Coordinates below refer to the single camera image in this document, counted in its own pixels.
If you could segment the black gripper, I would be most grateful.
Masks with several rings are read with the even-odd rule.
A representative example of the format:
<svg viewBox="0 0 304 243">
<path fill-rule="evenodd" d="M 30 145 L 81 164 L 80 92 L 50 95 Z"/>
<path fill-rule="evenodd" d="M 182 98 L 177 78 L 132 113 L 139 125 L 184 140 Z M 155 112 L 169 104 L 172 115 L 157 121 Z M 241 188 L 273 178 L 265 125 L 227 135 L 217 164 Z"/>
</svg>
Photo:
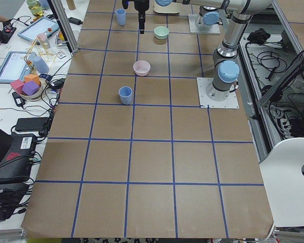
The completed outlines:
<svg viewBox="0 0 304 243">
<path fill-rule="evenodd" d="M 139 31 L 144 34 L 145 30 L 145 11 L 149 9 L 149 0 L 122 0 L 124 9 L 128 9 L 129 2 L 134 2 L 134 8 L 138 13 Z"/>
</svg>

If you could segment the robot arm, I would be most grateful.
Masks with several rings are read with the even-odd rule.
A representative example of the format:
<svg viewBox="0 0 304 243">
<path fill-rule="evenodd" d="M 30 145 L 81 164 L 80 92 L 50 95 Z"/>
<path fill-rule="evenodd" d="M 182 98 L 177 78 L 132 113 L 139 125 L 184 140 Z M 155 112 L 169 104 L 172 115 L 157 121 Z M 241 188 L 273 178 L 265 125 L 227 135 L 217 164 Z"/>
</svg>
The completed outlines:
<svg viewBox="0 0 304 243">
<path fill-rule="evenodd" d="M 220 35 L 218 8 L 200 6 L 197 14 L 188 15 L 191 34 Z"/>
<path fill-rule="evenodd" d="M 138 23 L 140 34 L 144 34 L 145 29 L 145 12 L 149 9 L 149 1 L 122 1 L 124 9 L 128 8 L 129 2 L 134 2 L 134 8 L 138 11 Z M 183 5 L 206 6 L 223 10 L 232 10 L 225 36 L 222 43 L 215 49 L 213 54 L 214 69 L 221 61 L 234 60 L 237 56 L 237 49 L 242 34 L 247 27 L 250 19 L 254 14 L 264 11 L 273 1 L 270 0 L 233 0 L 233 1 L 156 1 L 159 6 L 165 7 L 172 2 L 181 3 Z"/>
</svg>

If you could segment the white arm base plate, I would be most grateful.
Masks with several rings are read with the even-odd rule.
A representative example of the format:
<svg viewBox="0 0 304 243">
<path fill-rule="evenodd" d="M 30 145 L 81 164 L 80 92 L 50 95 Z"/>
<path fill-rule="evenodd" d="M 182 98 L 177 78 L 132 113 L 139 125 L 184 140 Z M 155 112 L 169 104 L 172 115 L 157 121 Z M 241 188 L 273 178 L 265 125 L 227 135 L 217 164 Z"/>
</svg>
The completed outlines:
<svg viewBox="0 0 304 243">
<path fill-rule="evenodd" d="M 227 91 L 218 91 L 213 86 L 213 78 L 198 77 L 197 88 L 201 108 L 239 109 L 234 85 Z"/>
<path fill-rule="evenodd" d="M 191 34 L 220 35 L 219 25 L 206 25 L 199 14 L 189 14 L 188 23 Z"/>
</svg>

